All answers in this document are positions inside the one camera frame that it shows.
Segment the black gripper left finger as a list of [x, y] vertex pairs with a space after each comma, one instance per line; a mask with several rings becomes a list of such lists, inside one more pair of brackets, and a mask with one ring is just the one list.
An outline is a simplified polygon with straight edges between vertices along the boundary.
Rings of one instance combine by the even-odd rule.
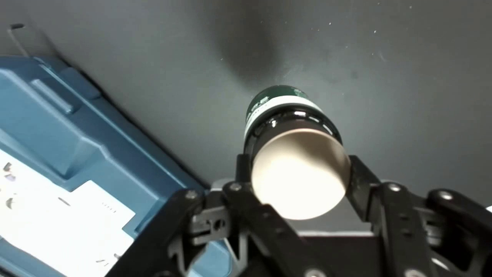
[[252, 194], [249, 169], [240, 154], [235, 180], [220, 191], [177, 191], [106, 277], [186, 277], [214, 242], [226, 245], [232, 277], [329, 277], [308, 242]]

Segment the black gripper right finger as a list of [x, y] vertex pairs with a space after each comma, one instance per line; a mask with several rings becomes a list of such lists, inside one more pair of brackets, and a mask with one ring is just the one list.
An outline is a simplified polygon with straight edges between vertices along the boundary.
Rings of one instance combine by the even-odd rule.
[[492, 213], [452, 189], [424, 197], [351, 156], [349, 203], [372, 226], [389, 277], [492, 277]]

